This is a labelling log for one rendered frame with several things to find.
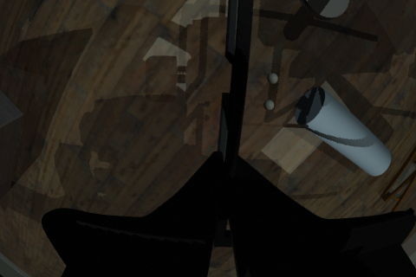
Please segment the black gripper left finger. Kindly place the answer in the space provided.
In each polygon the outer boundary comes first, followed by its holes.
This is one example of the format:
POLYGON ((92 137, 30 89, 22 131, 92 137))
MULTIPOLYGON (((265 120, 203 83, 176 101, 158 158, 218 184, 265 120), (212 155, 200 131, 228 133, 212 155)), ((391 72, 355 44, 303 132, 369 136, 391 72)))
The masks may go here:
POLYGON ((213 152, 152 214, 124 217, 58 208, 42 228, 63 263, 126 277, 207 277, 223 180, 213 152))

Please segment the black glasses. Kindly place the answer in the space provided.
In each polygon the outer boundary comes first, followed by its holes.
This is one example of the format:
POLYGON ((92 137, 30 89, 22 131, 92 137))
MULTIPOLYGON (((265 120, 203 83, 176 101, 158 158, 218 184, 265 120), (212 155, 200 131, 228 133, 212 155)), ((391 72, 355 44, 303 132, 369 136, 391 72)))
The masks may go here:
POLYGON ((243 127, 253 6, 253 0, 229 0, 228 4, 225 58, 232 65, 232 73, 230 92, 222 93, 219 114, 218 151, 223 153, 224 169, 214 247, 232 247, 231 233, 226 231, 226 226, 243 127))

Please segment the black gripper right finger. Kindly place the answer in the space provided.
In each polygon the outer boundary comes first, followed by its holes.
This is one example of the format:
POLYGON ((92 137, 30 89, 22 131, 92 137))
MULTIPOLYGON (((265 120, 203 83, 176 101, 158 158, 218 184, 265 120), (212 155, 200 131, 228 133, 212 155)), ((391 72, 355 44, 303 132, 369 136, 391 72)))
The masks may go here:
POLYGON ((237 277, 309 277, 323 263, 401 245, 416 215, 320 218, 238 156, 229 223, 237 277))

